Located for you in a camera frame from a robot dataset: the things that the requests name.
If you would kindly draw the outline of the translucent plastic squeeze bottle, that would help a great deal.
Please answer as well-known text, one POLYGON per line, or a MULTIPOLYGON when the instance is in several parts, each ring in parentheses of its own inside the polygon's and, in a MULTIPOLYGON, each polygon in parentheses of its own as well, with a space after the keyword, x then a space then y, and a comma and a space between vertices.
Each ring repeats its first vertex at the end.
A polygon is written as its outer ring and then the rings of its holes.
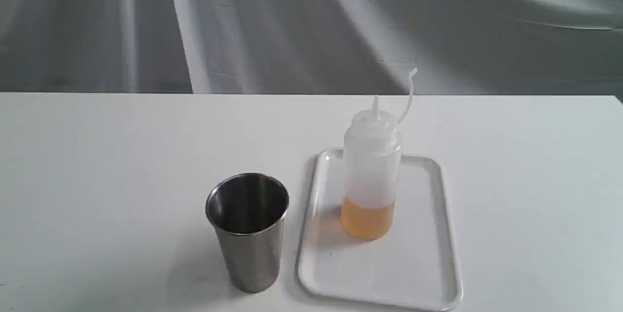
POLYGON ((375 95, 371 107, 357 112, 345 132, 340 221, 358 239, 380 239, 391 229, 402 158, 399 126, 412 106, 417 73, 418 68, 405 73, 409 95, 399 117, 381 110, 375 95))

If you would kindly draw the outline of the stainless steel cup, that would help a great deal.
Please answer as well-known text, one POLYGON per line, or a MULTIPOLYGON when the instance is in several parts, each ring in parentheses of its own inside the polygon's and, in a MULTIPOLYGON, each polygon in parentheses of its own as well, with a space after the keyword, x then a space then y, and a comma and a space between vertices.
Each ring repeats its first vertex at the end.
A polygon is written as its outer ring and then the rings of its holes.
POLYGON ((218 183, 205 201, 232 284, 248 294, 267 290, 280 272, 283 224, 290 197, 269 175, 244 173, 218 183))

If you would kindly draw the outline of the white rectangular plastic tray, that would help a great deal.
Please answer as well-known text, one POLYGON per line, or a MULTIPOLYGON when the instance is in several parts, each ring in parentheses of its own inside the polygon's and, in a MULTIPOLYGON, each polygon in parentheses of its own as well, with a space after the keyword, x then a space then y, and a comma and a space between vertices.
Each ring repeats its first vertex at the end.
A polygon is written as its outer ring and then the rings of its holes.
POLYGON ((323 298, 414 311, 447 312, 463 286, 443 171, 423 155, 403 155, 391 230, 364 241, 340 224, 343 150, 316 157, 296 262, 301 285, 323 298))

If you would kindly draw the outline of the grey fabric backdrop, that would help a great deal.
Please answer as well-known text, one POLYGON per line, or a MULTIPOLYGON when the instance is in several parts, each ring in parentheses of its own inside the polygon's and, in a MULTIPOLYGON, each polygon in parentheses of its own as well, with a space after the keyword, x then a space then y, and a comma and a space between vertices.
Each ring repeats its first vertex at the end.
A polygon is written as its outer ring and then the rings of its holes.
POLYGON ((2 92, 622 97, 622 0, 1 0, 2 92))

